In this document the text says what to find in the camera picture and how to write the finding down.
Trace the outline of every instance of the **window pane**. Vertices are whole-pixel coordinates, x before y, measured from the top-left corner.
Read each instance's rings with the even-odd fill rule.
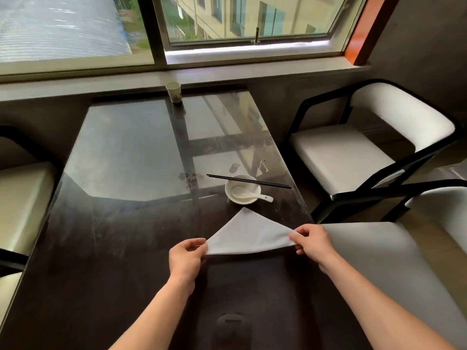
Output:
[[[137,55],[153,63],[136,0],[1,0],[0,49],[0,62]]]
[[[172,43],[260,36],[325,35],[345,0],[161,0]]]

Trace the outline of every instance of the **white cloth napkin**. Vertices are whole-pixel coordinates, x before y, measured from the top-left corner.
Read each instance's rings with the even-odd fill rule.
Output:
[[[224,227],[207,240],[207,254],[248,254],[295,245],[288,227],[242,208]]]

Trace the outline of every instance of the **person's left hand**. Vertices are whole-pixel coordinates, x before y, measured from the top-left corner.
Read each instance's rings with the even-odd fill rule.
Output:
[[[195,278],[207,249],[206,238],[192,238],[175,245],[169,252],[171,279],[185,285],[189,294],[195,289]]]

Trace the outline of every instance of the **wet mark on table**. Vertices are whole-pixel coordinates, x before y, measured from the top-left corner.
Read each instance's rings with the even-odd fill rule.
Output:
[[[203,178],[203,175],[198,173],[180,173],[178,178],[184,181],[188,188],[193,188],[198,185],[198,179]]]
[[[235,173],[237,171],[238,167],[240,167],[240,165],[238,163],[232,164],[232,166],[230,167],[229,172],[230,173]]]

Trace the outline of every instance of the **white ceramic spoon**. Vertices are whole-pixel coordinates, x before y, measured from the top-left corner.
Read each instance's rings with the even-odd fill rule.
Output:
[[[254,194],[242,187],[234,187],[232,189],[232,196],[237,199],[258,198],[258,199],[263,199],[269,202],[272,202],[274,200],[271,196]]]

